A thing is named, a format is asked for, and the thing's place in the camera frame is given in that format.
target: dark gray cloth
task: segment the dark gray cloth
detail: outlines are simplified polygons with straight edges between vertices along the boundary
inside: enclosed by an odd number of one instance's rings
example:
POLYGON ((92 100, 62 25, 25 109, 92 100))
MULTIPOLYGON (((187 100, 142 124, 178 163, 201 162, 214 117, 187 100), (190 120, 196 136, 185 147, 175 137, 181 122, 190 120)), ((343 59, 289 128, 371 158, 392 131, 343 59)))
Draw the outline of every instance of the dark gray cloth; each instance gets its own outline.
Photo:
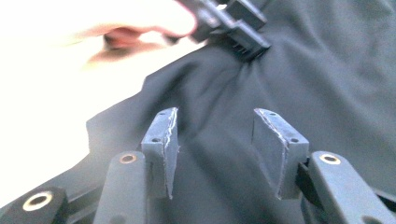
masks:
POLYGON ((281 115, 311 151, 346 157, 370 186, 396 196, 396 2, 263 5, 262 34, 272 47, 260 58, 242 63, 211 44, 89 120, 92 151, 123 151, 138 147, 157 112, 179 108, 174 199, 158 204, 152 223, 157 216, 163 223, 303 222, 300 202, 275 199, 251 152, 256 107, 281 115))

